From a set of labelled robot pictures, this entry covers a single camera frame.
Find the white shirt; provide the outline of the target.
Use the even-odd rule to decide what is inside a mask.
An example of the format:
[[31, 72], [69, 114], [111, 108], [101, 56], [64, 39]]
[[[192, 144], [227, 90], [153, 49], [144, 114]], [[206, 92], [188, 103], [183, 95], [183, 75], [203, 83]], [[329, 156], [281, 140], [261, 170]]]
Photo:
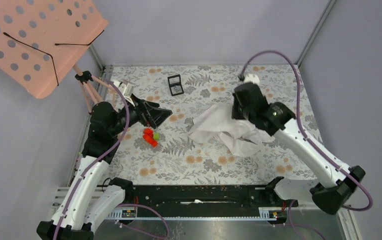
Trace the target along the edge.
[[232, 119], [231, 104], [214, 104], [195, 117], [188, 137], [199, 144], [215, 138], [236, 157], [249, 157], [275, 140], [248, 120]]

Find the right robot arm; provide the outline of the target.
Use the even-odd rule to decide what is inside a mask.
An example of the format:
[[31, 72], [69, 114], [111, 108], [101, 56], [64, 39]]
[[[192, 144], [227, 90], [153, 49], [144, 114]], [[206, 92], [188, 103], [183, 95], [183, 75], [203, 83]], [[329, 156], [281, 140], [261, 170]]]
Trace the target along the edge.
[[296, 115], [281, 102], [268, 103], [258, 85], [247, 82], [233, 92], [232, 118], [247, 120], [257, 129], [286, 145], [316, 176], [315, 180], [276, 177], [268, 185], [266, 201], [272, 206], [284, 200], [312, 202], [329, 215], [336, 214], [361, 185], [366, 172], [335, 158], [308, 132]]

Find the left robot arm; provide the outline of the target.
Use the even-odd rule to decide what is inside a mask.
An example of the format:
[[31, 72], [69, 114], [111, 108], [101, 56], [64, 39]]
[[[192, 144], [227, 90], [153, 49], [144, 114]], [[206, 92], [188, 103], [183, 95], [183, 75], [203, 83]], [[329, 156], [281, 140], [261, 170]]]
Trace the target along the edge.
[[141, 123], [156, 129], [173, 113], [156, 102], [135, 95], [131, 99], [121, 110], [115, 110], [107, 101], [92, 107], [77, 174], [51, 220], [39, 223], [36, 232], [42, 240], [92, 240], [117, 205], [133, 202], [133, 183], [115, 177], [103, 195], [91, 204], [98, 182], [110, 166], [127, 128]]

